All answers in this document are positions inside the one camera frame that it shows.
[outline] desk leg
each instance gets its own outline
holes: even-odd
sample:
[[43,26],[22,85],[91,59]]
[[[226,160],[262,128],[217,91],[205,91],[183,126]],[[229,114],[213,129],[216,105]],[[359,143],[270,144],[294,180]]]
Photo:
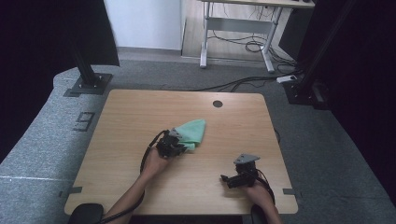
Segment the desk leg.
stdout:
[[201,46],[201,61],[200,67],[206,68],[206,58],[207,58],[207,24],[209,23],[209,9],[210,2],[205,3],[205,17],[204,17],[204,41]]
[[275,69],[271,62],[271,56],[269,55],[268,50],[269,50],[269,48],[271,46],[271,42],[274,38],[275,30],[276,30],[277,24],[279,22],[279,17],[280,17],[281,13],[282,13],[282,7],[277,7],[276,12],[275,12],[276,15],[275,15],[275,18],[273,19],[273,24],[271,26],[270,33],[267,36],[267,42],[265,43],[264,49],[262,49],[262,57],[264,58],[265,65],[267,66],[267,70],[269,73],[275,72]]

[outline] wooden table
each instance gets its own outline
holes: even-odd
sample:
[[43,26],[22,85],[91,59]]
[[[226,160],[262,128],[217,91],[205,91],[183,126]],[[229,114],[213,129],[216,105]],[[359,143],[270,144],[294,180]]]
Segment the wooden table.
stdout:
[[[240,33],[254,33],[267,35],[266,43],[262,46],[262,57],[264,58],[265,65],[269,73],[274,73],[275,69],[271,62],[271,56],[268,50],[274,38],[275,30],[279,22],[280,14],[283,7],[297,7],[297,8],[312,8],[315,4],[310,0],[306,3],[303,0],[201,0],[205,4],[204,15],[204,41],[201,46],[201,61],[200,67],[206,68],[207,58],[207,31],[230,31]],[[254,6],[268,6],[275,7],[275,15],[271,21],[253,21],[253,20],[237,20],[228,18],[216,18],[210,16],[210,4],[214,3],[227,3],[239,5],[254,5]]]
[[[221,101],[222,107],[214,107]],[[205,119],[203,143],[178,157],[146,190],[138,215],[245,215],[251,203],[220,175],[236,175],[233,161],[261,157],[261,169],[282,214],[298,210],[264,98],[252,93],[114,90],[106,101],[74,188],[65,205],[100,203],[105,212],[134,183],[147,145],[161,130]]]

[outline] gray carpet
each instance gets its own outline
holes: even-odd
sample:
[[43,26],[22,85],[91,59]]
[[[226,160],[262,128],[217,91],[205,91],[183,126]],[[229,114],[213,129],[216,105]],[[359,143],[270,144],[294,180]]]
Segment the gray carpet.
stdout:
[[[0,165],[0,223],[67,222],[67,191],[110,90],[189,91],[265,75],[262,68],[242,66],[209,65],[202,70],[196,63],[120,64],[93,67],[95,72],[114,75],[103,96],[64,97],[78,78],[77,69],[54,79],[47,103]],[[332,113],[290,105],[278,83],[262,84],[242,85],[237,91],[263,94],[280,134],[281,151],[299,204],[297,214],[282,215],[284,222],[395,223],[394,205]],[[81,112],[94,113],[87,132],[74,131]]]

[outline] teal rag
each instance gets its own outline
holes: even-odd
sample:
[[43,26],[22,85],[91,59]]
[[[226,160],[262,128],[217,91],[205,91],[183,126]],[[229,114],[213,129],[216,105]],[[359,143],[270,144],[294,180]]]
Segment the teal rag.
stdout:
[[178,142],[186,146],[187,150],[194,150],[196,145],[202,142],[205,124],[204,119],[195,119],[176,127],[176,131],[181,135]]

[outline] forearm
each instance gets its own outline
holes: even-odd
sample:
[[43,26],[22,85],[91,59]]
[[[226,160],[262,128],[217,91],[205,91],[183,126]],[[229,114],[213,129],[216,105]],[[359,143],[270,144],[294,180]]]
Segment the forearm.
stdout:
[[[140,175],[134,184],[119,198],[119,200],[110,208],[110,210],[106,213],[105,217],[111,217],[116,215],[119,212],[122,212],[134,204],[136,204],[140,197],[142,196],[146,185],[149,183],[150,178],[146,175]],[[132,212],[115,219],[111,224],[119,224],[119,223],[129,223],[129,220],[132,216]]]
[[259,204],[259,207],[264,212],[268,224],[282,224],[282,219],[272,202]]

